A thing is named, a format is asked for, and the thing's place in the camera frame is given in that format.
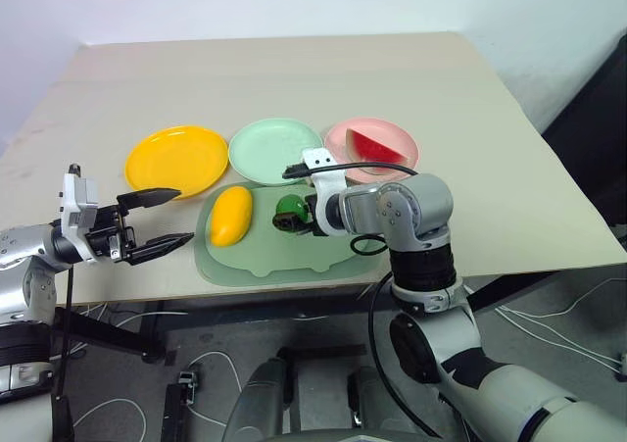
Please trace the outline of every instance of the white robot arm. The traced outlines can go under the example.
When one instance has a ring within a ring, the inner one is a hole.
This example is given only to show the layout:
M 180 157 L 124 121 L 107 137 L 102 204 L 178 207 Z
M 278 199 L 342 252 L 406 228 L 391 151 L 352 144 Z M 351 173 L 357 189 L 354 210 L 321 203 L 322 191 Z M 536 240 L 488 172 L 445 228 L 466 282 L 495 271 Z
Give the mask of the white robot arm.
M 318 170 L 335 165 L 327 150 L 308 150 L 303 158 L 284 176 L 311 177 L 318 226 L 312 230 L 382 235 L 390 250 L 390 292 L 404 311 L 390 323 L 399 363 L 415 381 L 434 385 L 481 441 L 627 440 L 622 421 L 526 368 L 485 356 L 453 266 L 453 197 L 441 179 L 418 174 L 346 187 L 338 182 L 342 166 Z

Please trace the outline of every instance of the green object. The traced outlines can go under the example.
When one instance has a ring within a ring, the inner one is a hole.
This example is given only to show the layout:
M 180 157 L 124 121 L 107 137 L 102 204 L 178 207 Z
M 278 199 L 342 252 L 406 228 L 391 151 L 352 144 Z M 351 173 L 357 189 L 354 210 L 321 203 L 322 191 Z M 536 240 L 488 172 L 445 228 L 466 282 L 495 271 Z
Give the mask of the green object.
M 272 217 L 272 224 L 281 231 L 299 232 L 309 228 L 309 208 L 305 200 L 296 194 L 281 197 L 276 204 L 276 213 Z
M 281 197 L 276 204 L 276 212 L 278 214 L 295 214 L 302 221 L 307 221 L 309 217 L 309 209 L 305 200 L 296 194 Z
M 310 282 L 362 275 L 379 265 L 380 257 L 357 256 L 351 251 L 351 236 L 296 235 L 272 225 L 277 202 L 282 197 L 314 193 L 305 184 L 283 187 L 263 187 L 252 182 L 237 184 L 253 194 L 251 227 L 232 246 L 212 246 L 207 239 L 211 209 L 217 196 L 232 185 L 235 184 L 212 192 L 198 218 L 194 253 L 198 272 L 206 280 L 231 287 Z
M 294 119 L 264 119 L 239 130 L 228 143 L 231 165 L 247 179 L 265 185 L 286 185 L 299 179 L 281 175 L 301 163 L 303 150 L 320 148 L 322 139 L 308 125 Z

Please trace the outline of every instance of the yellow plate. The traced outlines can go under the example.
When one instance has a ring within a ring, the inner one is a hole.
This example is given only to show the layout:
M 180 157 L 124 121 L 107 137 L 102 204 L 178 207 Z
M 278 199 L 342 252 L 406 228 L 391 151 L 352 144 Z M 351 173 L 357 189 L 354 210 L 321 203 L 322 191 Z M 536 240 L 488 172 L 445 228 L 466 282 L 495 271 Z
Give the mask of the yellow plate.
M 134 190 L 169 187 L 177 199 L 202 192 L 224 173 L 224 139 L 201 126 L 175 126 L 142 140 L 126 159 L 124 175 Z

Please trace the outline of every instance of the mango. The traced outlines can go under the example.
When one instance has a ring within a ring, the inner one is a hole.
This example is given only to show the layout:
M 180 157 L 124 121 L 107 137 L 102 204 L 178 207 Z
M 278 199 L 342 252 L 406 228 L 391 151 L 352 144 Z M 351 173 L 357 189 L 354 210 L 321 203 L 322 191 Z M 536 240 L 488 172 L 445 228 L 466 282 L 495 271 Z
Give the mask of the mango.
M 248 232 L 253 214 L 253 195 L 241 185 L 224 190 L 216 199 L 209 227 L 215 246 L 231 246 Z

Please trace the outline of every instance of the white wall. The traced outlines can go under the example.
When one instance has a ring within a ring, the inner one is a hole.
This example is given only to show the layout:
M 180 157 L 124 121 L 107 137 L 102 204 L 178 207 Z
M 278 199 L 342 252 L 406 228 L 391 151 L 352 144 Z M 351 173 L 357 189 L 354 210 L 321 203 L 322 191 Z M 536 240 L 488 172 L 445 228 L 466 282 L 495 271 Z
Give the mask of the white wall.
M 0 0 L 0 152 L 83 42 L 456 30 L 542 130 L 626 26 L 627 0 Z

